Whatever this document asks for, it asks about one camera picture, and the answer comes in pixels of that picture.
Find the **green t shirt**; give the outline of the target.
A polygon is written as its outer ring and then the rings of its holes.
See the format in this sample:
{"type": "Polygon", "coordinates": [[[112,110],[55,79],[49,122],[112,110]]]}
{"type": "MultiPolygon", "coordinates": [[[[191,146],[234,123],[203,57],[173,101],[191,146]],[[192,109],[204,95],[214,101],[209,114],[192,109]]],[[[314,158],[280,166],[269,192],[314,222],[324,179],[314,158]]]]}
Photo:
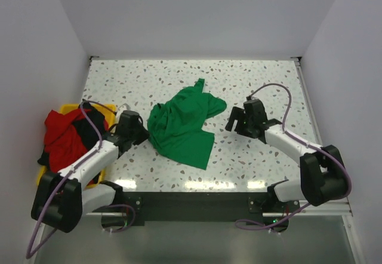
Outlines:
{"type": "Polygon", "coordinates": [[[206,93],[204,85],[200,78],[166,103],[157,103],[147,120],[149,141],[158,154],[201,170],[207,169],[215,140],[214,133],[202,127],[227,108],[224,100],[206,93]]]}

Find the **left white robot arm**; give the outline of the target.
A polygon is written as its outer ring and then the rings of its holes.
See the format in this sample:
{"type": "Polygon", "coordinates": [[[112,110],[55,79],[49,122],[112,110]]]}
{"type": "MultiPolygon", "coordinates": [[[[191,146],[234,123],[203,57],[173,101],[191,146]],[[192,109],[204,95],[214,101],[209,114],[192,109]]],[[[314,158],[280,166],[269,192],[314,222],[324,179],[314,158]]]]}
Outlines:
{"type": "Polygon", "coordinates": [[[102,181],[88,189],[87,184],[132,146],[148,138],[139,113],[123,111],[114,132],[105,133],[70,166],[57,173],[48,171],[41,177],[31,209],[32,219],[68,233],[87,213],[100,208],[118,211],[127,206],[122,186],[102,181]]]}

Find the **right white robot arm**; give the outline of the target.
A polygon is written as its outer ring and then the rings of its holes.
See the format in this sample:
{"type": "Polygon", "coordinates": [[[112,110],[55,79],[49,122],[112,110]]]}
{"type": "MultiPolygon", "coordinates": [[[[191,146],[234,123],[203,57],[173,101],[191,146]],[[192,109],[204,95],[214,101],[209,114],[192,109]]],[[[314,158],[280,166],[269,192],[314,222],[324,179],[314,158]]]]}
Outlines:
{"type": "Polygon", "coordinates": [[[267,117],[259,99],[248,99],[243,108],[234,106],[225,129],[273,146],[295,161],[300,170],[297,180],[283,180],[267,188],[267,208],[281,211],[288,201],[305,200],[315,207],[342,199],[351,191],[351,180],[340,151],[309,143],[287,130],[277,119],[267,117]]]}

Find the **red t shirt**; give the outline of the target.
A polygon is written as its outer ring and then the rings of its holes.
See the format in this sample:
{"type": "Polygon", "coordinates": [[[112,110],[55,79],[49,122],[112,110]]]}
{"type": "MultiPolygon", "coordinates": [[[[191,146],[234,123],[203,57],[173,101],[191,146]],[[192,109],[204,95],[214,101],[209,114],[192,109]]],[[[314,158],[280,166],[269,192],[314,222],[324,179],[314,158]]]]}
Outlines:
{"type": "Polygon", "coordinates": [[[73,123],[85,120],[77,108],[63,115],[52,110],[46,120],[44,152],[48,154],[48,167],[58,172],[88,152],[73,123]]]}

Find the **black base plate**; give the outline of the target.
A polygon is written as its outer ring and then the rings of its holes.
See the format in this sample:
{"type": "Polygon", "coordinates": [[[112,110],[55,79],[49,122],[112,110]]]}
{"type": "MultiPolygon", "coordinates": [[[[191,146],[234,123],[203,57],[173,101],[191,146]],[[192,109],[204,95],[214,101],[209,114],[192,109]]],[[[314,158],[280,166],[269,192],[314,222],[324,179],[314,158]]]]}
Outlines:
{"type": "Polygon", "coordinates": [[[125,207],[102,207],[98,213],[121,213],[128,224],[146,222],[235,222],[241,219],[271,224],[264,213],[283,213],[287,203],[271,200],[266,192],[124,192],[125,207]]]}

